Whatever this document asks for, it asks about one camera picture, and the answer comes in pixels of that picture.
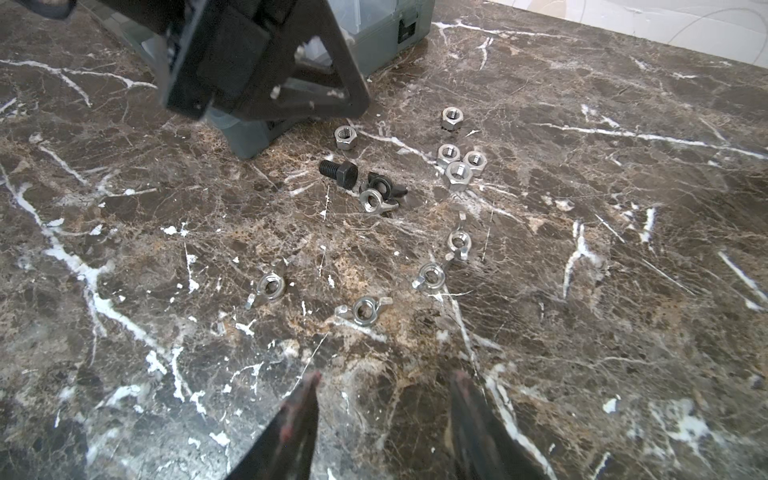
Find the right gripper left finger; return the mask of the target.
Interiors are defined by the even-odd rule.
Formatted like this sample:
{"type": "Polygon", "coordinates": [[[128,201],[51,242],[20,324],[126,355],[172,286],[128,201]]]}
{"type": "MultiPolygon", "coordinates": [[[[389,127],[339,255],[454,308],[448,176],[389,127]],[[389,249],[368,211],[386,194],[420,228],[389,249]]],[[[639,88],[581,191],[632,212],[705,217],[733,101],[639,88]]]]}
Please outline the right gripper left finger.
{"type": "Polygon", "coordinates": [[[318,432],[319,372],[306,374],[227,480],[310,478],[318,432]]]}

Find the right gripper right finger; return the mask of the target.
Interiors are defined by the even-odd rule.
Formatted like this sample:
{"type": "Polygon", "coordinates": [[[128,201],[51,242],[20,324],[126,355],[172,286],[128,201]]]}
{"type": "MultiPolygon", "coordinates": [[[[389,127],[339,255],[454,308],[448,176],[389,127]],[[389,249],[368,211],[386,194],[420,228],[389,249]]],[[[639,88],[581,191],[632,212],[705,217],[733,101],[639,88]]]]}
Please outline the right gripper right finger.
{"type": "Polygon", "coordinates": [[[450,382],[449,435],[458,479],[543,479],[543,471],[507,433],[463,371],[450,382]]]}

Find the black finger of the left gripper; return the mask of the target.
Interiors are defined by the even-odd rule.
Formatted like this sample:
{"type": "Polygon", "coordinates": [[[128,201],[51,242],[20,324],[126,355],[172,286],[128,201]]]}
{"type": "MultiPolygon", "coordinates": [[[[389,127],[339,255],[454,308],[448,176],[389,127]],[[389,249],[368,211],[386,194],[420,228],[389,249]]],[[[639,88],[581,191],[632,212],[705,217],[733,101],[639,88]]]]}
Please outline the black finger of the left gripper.
{"type": "Polygon", "coordinates": [[[359,117],[370,96],[325,1],[110,1],[153,32],[163,105],[240,120],[359,117]]]}

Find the clear compartment organizer box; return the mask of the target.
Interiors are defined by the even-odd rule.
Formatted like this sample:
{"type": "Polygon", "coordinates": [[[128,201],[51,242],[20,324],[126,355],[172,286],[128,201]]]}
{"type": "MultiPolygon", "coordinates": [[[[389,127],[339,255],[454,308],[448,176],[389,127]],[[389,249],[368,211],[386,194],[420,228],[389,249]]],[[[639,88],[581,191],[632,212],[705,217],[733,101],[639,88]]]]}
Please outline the clear compartment organizer box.
{"type": "MultiPolygon", "coordinates": [[[[99,1],[80,1],[78,4],[146,64],[154,64],[159,39],[149,29],[99,1]]],[[[331,1],[329,5],[347,37],[361,74],[368,77],[426,37],[435,3],[331,1]]],[[[259,155],[298,122],[296,119],[243,122],[215,109],[208,110],[206,119],[221,131],[234,155],[240,159],[259,155]]]]}

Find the silver hex nut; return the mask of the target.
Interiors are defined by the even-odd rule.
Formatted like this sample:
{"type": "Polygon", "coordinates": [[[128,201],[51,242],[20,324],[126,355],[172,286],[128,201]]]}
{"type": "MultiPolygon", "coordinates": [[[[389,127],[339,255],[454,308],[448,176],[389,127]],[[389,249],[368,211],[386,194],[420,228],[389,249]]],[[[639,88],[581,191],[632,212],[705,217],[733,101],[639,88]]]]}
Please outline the silver hex nut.
{"type": "Polygon", "coordinates": [[[437,150],[437,165],[446,168],[449,164],[462,159],[460,149],[453,144],[443,144],[437,150]]]}
{"type": "Polygon", "coordinates": [[[466,163],[474,176],[481,176],[488,165],[487,156],[477,150],[467,152],[463,158],[463,162],[466,163]]]}
{"type": "Polygon", "coordinates": [[[441,127],[447,131],[456,131],[464,122],[464,114],[457,107],[446,107],[442,111],[441,127]]]}
{"type": "Polygon", "coordinates": [[[348,151],[353,149],[357,139],[357,131],[352,126],[342,125],[334,131],[335,144],[339,150],[348,151]]]}
{"type": "Polygon", "coordinates": [[[473,171],[464,162],[456,161],[448,164],[444,170],[443,181],[450,192],[465,191],[473,178],[473,171]]]}

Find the black hex bolt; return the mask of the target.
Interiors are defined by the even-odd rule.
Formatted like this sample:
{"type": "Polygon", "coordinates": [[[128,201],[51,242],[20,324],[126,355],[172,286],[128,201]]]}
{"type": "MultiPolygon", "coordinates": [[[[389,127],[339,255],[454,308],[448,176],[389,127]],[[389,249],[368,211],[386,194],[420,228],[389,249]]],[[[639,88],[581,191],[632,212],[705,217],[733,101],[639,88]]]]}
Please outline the black hex bolt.
{"type": "Polygon", "coordinates": [[[331,160],[322,160],[318,170],[322,176],[334,180],[340,188],[345,190],[354,188],[359,175],[358,166],[350,161],[336,163],[331,160]]]}

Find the black wing nut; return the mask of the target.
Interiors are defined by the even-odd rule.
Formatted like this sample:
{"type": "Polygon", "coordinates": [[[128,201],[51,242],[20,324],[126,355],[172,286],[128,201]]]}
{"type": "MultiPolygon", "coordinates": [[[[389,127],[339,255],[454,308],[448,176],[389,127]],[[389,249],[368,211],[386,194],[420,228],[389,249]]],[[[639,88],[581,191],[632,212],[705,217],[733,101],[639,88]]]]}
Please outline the black wing nut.
{"type": "Polygon", "coordinates": [[[389,177],[373,171],[367,175],[365,189],[378,191],[385,201],[402,198],[408,193],[408,189],[405,186],[396,184],[389,177]]]}

